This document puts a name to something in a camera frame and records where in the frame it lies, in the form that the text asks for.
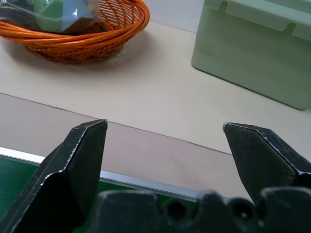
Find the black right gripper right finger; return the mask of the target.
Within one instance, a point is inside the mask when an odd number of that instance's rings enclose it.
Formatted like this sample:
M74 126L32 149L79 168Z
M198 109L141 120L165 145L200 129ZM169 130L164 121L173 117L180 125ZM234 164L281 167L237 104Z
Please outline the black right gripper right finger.
M311 189L311 163L270 129L223 125L240 180L254 203L268 187Z

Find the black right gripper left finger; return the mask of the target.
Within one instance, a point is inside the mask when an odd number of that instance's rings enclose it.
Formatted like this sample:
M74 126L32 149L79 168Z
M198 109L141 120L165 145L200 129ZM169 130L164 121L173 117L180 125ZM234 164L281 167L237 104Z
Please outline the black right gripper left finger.
M107 120L83 123L39 165L0 220L0 233L72 233L98 187Z

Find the pale green plastic box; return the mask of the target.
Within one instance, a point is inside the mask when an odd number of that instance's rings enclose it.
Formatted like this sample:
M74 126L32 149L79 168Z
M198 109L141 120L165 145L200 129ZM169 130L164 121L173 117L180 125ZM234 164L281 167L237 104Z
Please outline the pale green plastic box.
M311 0L205 0L191 64L311 109Z

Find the orange woven wicker basket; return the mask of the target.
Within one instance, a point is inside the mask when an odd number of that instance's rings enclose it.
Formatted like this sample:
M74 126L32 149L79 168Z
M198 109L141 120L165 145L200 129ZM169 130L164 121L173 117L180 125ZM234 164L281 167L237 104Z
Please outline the orange woven wicker basket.
M99 60L117 52L149 23L142 0L99 0L99 20L80 33L49 33L0 21L0 37L20 43L32 54L57 62Z

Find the clear plastic bag with contents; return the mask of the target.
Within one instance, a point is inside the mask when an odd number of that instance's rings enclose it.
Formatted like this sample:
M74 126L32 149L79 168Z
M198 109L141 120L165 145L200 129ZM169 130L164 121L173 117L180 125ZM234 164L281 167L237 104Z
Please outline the clear plastic bag with contents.
M99 0L0 0L0 21L49 33L80 33L100 15Z

